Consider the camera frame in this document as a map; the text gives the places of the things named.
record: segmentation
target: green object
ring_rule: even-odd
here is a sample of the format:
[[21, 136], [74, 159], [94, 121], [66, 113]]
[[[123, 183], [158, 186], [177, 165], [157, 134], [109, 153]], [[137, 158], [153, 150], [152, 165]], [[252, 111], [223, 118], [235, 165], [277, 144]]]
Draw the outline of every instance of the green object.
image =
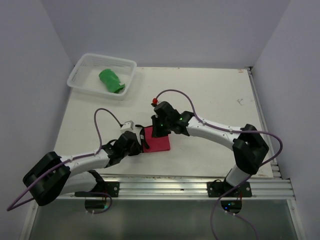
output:
[[105, 69], [100, 72], [99, 78], [110, 93], [118, 94], [126, 86], [125, 84], [121, 85], [119, 77], [111, 69]]

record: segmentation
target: folded red cloth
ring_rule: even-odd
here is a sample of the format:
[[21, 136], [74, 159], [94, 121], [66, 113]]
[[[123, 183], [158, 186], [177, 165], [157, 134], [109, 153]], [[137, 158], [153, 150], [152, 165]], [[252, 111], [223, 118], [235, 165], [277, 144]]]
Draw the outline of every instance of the folded red cloth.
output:
[[153, 129], [152, 126], [147, 126], [144, 128], [143, 138], [145, 143], [147, 144], [141, 143], [143, 147], [143, 152], [153, 153], [153, 152], [169, 151], [171, 149], [169, 136], [152, 137], [152, 129]]

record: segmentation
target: purple cable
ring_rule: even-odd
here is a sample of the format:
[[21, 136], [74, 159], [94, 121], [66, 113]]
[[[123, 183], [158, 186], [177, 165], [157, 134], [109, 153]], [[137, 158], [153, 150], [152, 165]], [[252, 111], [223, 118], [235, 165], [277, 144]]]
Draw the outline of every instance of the purple cable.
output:
[[[97, 113], [98, 113], [100, 110], [104, 110], [104, 111], [107, 111], [108, 113], [110, 113], [110, 114], [113, 116], [113, 118], [117, 121], [117, 123], [118, 123], [120, 126], [122, 125], [122, 124], [120, 123], [120, 121], [117, 119], [117, 117], [116, 117], [111, 111], [109, 111], [108, 109], [105, 109], [105, 108], [98, 108], [98, 109], [94, 112], [93, 120], [94, 120], [94, 126], [95, 126], [95, 129], [96, 129], [96, 133], [98, 134], [98, 138], [99, 138], [99, 148], [98, 148], [98, 150], [96, 151], [96, 153], [93, 152], [93, 153], [88, 153], [88, 154], [83, 154], [83, 155], [75, 156], [75, 157], [73, 158], [73, 160], [91, 157], [91, 156], [94, 156], [95, 154], [98, 154], [98, 153], [101, 151], [101, 148], [102, 148], [102, 138], [101, 138], [101, 134], [100, 134], [99, 127], [98, 127], [98, 123], [97, 123]], [[29, 198], [28, 200], [25, 200], [25, 201], [23, 201], [23, 202], [21, 202], [21, 203], [18, 203], [18, 204], [16, 205], [16, 203], [17, 203], [20, 199], [22, 199], [23, 196], [26, 195], [27, 192], [29, 192], [30, 189], [32, 189], [41, 179], [43, 179], [45, 176], [47, 176], [49, 173], [53, 172], [54, 170], [60, 168], [62, 165], [69, 163], [70, 161], [71, 161], [70, 159], [68, 159], [68, 160], [66, 160], [66, 161], [63, 161], [63, 162], [59, 163], [58, 165], [56, 165], [56, 166], [50, 168], [49, 170], [47, 170], [47, 171], [46, 171], [45, 173], [43, 173], [41, 176], [39, 176], [33, 183], [31, 183], [31, 184], [10, 204], [10, 206], [7, 207], [6, 210], [9, 212], [9, 211], [11, 211], [11, 210], [13, 210], [13, 209], [16, 209], [16, 208], [18, 208], [18, 207], [20, 207], [20, 206], [22, 206], [22, 205], [24, 205], [24, 204], [26, 204], [26, 203], [34, 200], [34, 198], [32, 197], [32, 198]], [[106, 211], [111, 207], [111, 204], [112, 204], [112, 198], [111, 198], [111, 196], [110, 196], [109, 194], [107, 194], [107, 193], [104, 193], [104, 192], [100, 192], [100, 193], [99, 193], [99, 192], [95, 192], [95, 194], [105, 195], [105, 196], [107, 196], [108, 198], [110, 198], [110, 206], [109, 206], [107, 209], [105, 209], [105, 210], [103, 210], [103, 211], [100, 211], [100, 212], [97, 212], [97, 213], [95, 213], [95, 214], [106, 212]]]
[[[182, 94], [183, 96], [185, 96], [185, 97], [188, 99], [188, 101], [189, 101], [189, 103], [190, 103], [190, 105], [191, 105], [192, 111], [193, 111], [193, 113], [194, 113], [194, 117], [195, 117], [199, 122], [203, 123], [203, 120], [202, 120], [202, 119], [197, 115], [197, 113], [196, 113], [196, 109], [195, 109], [195, 106], [194, 106], [191, 98], [190, 98], [187, 94], [185, 94], [183, 91], [176, 90], [176, 89], [167, 89], [167, 90], [161, 91], [155, 98], [158, 99], [158, 97], [159, 97], [160, 95], [162, 95], [163, 93], [166, 93], [166, 92], [176, 92], [176, 93], [179, 93], [179, 94]], [[220, 131], [223, 131], [223, 132], [230, 132], [229, 129], [226, 129], [226, 128], [223, 128], [223, 127], [219, 127], [219, 126], [215, 126], [215, 125], [209, 124], [209, 123], [207, 123], [207, 122], [204, 122], [203, 124], [206, 125], [206, 126], [208, 126], [208, 127], [211, 127], [211, 128], [213, 128], [213, 129], [217, 129], [217, 130], [220, 130]], [[279, 142], [279, 145], [280, 145], [278, 152], [276, 152], [276, 154], [275, 154], [274, 156], [270, 157], [268, 160], [266, 160], [265, 162], [263, 162], [263, 163], [260, 165], [260, 167], [263, 166], [263, 165], [265, 165], [265, 164], [267, 164], [267, 163], [269, 163], [270, 161], [272, 161], [273, 159], [275, 159], [277, 156], [279, 156], [279, 154], [281, 153], [281, 151], [282, 151], [282, 149], [283, 149], [283, 147], [284, 147], [283, 142], [281, 141], [281, 139], [280, 139], [278, 136], [274, 135], [273, 133], [269, 133], [269, 132], [267, 132], [267, 131], [258, 131], [258, 130], [257, 130], [257, 131], [254, 131], [254, 130], [242, 131], [242, 130], [233, 130], [232, 133], [236, 133], [236, 134], [265, 134], [265, 135], [269, 135], [269, 136], [272, 136], [272, 137], [274, 137], [275, 139], [277, 139], [277, 141]], [[231, 188], [229, 191], [227, 191], [227, 192], [225, 192], [224, 194], [222, 194], [222, 195], [217, 199], [217, 201], [214, 203], [214, 205], [213, 205], [213, 207], [212, 207], [212, 211], [211, 211], [211, 213], [210, 213], [210, 227], [211, 227], [212, 234], [214, 235], [214, 237], [215, 237], [216, 240], [219, 240], [219, 238], [218, 238], [218, 236], [217, 236], [217, 234], [216, 234], [216, 232], [215, 232], [214, 226], [213, 226], [213, 216], [214, 216], [214, 212], [215, 212], [215, 210], [216, 210], [216, 207], [217, 207], [218, 203], [220, 202], [220, 200], [221, 200], [223, 197], [225, 197], [226, 195], [228, 195], [229, 193], [231, 193], [232, 191], [234, 191], [235, 189], [237, 189], [238, 187], [240, 187], [242, 184], [244, 184], [247, 180], [249, 180], [249, 179], [251, 178], [251, 176], [252, 176], [252, 175], [246, 177], [246, 178], [245, 178], [242, 182], [240, 182], [238, 185], [234, 186], [234, 187]], [[257, 240], [260, 239], [259, 236], [258, 236], [258, 232], [257, 232], [256, 228], [253, 226], [252, 223], [250, 223], [250, 222], [249, 222], [247, 219], [245, 219], [243, 216], [240, 216], [240, 215], [235, 215], [235, 216], [238, 217], [238, 218], [240, 218], [240, 219], [242, 219], [243, 221], [247, 222], [247, 223], [252, 227], [256, 239], [257, 239]]]

